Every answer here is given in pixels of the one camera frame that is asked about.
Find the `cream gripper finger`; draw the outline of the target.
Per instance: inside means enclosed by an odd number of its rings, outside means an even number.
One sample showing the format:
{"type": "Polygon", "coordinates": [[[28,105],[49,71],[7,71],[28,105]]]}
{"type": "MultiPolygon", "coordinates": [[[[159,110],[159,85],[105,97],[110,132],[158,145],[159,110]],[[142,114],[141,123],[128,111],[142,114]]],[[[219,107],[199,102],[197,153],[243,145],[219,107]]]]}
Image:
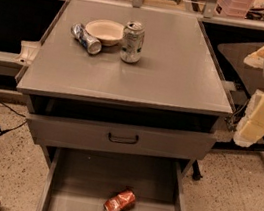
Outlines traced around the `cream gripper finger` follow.
{"type": "Polygon", "coordinates": [[[247,55],[243,62],[246,65],[249,65],[253,68],[263,68],[264,67],[264,46],[262,46],[257,51],[254,51],[253,53],[247,55]]]}
{"type": "Polygon", "coordinates": [[[256,90],[237,124],[233,135],[234,143],[243,148],[249,147],[264,137],[264,92],[256,90]]]}

